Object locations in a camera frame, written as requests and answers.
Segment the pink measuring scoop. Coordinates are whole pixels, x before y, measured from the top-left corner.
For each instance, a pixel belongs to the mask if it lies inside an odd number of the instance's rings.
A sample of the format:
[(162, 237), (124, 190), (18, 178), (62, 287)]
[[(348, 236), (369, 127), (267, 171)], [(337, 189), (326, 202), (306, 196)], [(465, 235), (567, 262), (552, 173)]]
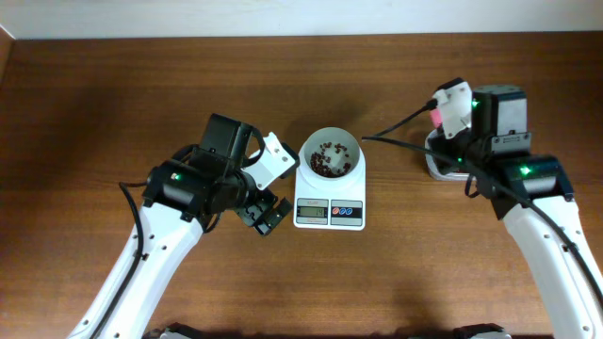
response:
[(435, 128), (439, 128), (443, 123), (442, 114), (438, 108), (430, 111), (430, 118)]

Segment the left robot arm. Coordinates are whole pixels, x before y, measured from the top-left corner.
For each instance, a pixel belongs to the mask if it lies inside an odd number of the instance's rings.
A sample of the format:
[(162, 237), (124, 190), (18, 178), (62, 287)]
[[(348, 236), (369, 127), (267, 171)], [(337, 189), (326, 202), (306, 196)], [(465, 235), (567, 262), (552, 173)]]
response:
[(293, 205), (269, 189), (294, 173), (296, 151), (274, 133), (213, 114), (202, 139), (189, 144), (139, 183), (142, 203), (120, 183), (134, 226), (95, 300), (72, 338), (140, 338), (176, 269), (223, 213), (234, 212), (262, 236)]

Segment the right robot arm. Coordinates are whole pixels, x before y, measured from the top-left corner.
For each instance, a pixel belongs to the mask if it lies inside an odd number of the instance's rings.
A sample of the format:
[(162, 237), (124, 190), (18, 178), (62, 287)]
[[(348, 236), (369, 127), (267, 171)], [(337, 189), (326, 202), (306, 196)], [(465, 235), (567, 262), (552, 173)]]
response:
[(491, 202), (529, 265), (555, 337), (601, 337), (602, 274), (561, 162), (530, 150), (524, 90), (456, 79), (432, 98), (431, 176), (461, 180), (467, 196)]

